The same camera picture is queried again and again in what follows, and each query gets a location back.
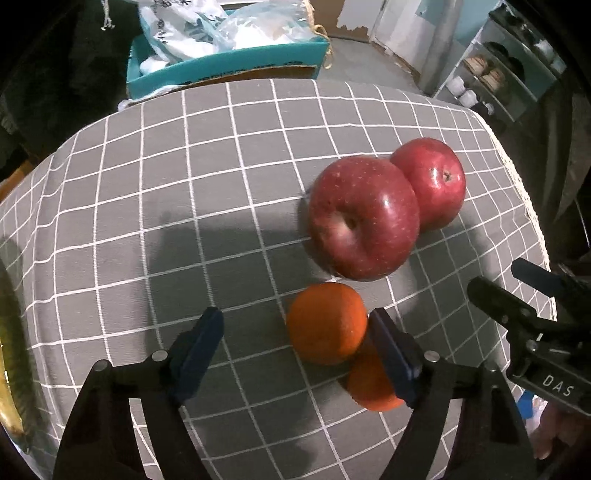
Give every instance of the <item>plastic bag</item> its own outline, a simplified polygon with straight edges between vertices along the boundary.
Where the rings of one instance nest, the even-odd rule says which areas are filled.
[[[316,35],[307,0],[267,0],[236,10],[217,28],[220,51],[309,41]]]
[[[157,55],[150,55],[139,65],[139,71],[142,75],[148,75],[152,72],[162,70],[168,65],[166,60],[161,59]]]
[[[216,0],[130,0],[156,55],[168,63],[217,52],[216,27],[228,17]]]

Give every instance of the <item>table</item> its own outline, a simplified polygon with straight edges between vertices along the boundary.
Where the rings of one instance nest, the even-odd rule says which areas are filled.
[[[518,282],[517,257],[548,267],[537,217],[511,160],[470,110],[374,85],[251,80],[153,99],[82,129],[0,205],[0,258],[21,299],[44,426],[33,457],[46,475],[90,367],[167,348],[205,307],[226,335],[181,413],[212,478],[378,479],[411,410],[361,409],[340,386],[347,365],[303,364],[284,316],[326,281],[306,254],[304,198],[332,161],[388,155],[428,136],[467,176],[460,215],[421,235],[409,260],[354,287],[425,349],[477,365],[508,360],[503,329],[467,304],[476,275],[554,317]],[[148,475],[161,478],[132,403]],[[431,475],[449,458],[459,403]]]

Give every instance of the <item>red apple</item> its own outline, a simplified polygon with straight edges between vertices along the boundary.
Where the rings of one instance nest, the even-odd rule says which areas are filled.
[[[309,203],[310,236],[330,267],[375,280],[402,265],[418,237],[413,188],[387,160],[349,157],[320,173]]]
[[[466,196],[466,176],[456,154],[435,138],[417,138],[399,147],[390,162],[413,186],[421,231],[443,228],[459,213]]]

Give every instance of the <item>orange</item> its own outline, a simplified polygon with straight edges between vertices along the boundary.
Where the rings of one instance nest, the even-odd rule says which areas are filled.
[[[287,330],[302,360],[336,365],[353,355],[365,336],[368,318],[359,294],[342,283],[312,285],[293,301]]]
[[[372,411],[387,411],[404,403],[394,389],[377,353],[357,356],[347,378],[347,391],[359,405]]]

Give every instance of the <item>teal cardboard box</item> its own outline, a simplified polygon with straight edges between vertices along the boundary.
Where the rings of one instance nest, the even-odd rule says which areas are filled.
[[[142,75],[139,65],[152,52],[143,35],[135,37],[127,63],[127,92],[129,98],[141,98],[164,85],[190,85],[248,70],[280,66],[315,67],[316,78],[329,47],[328,41],[317,36],[309,42],[268,45],[224,51],[168,65],[162,70]]]

